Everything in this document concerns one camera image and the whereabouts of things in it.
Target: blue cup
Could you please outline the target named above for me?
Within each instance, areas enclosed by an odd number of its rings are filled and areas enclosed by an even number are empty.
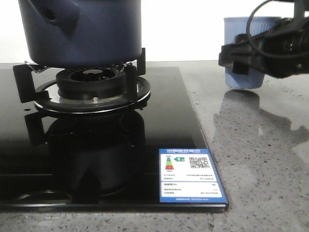
[[[229,17],[224,18],[225,23],[225,44],[234,43],[234,38],[238,34],[246,33],[249,17]],[[254,17],[251,23],[251,35],[257,35],[272,28],[280,17]],[[263,84],[264,73],[255,69],[249,69],[248,75],[232,73],[225,68],[225,83],[232,88],[251,89],[259,88]]]

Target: speckled countertop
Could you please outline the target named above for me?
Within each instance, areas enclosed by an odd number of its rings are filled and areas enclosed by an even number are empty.
[[[225,213],[3,213],[0,231],[309,231],[309,75],[232,91],[216,61],[180,67],[230,201]]]

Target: black robotic arm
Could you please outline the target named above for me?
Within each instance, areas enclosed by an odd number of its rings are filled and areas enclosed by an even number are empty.
[[[250,35],[254,14],[266,3],[260,4],[250,15],[246,34],[235,37],[235,42],[222,46],[219,65],[237,74],[248,75],[249,68],[276,78],[309,73],[309,0],[276,0],[294,2],[294,18],[279,20],[270,30]]]

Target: gas stove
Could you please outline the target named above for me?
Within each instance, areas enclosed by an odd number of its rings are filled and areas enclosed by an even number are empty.
[[[141,57],[137,69],[131,63],[45,69],[24,64],[0,70],[1,210],[227,209],[178,68],[146,69]],[[88,92],[78,87],[85,78]],[[208,158],[199,158],[200,151]],[[166,176],[189,154],[196,156],[191,168],[201,162],[199,170],[213,167],[212,174],[199,174],[212,175],[210,197],[177,196],[182,187],[165,188],[180,184]]]

